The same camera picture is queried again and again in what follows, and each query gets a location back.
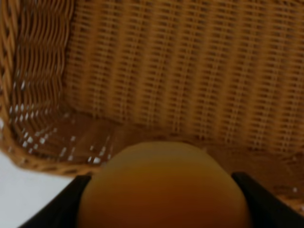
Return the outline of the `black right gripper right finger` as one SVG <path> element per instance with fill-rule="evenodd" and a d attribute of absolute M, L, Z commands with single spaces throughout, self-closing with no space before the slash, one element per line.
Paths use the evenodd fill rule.
<path fill-rule="evenodd" d="M 241 188 L 255 228 L 302 228 L 304 217 L 278 200 L 272 193 L 244 172 L 231 177 Z"/>

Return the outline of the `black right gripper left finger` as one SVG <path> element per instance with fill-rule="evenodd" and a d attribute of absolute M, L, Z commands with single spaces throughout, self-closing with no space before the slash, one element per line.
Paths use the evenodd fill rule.
<path fill-rule="evenodd" d="M 76 176 L 56 197 L 21 228 L 75 228 L 82 193 L 91 176 Z"/>

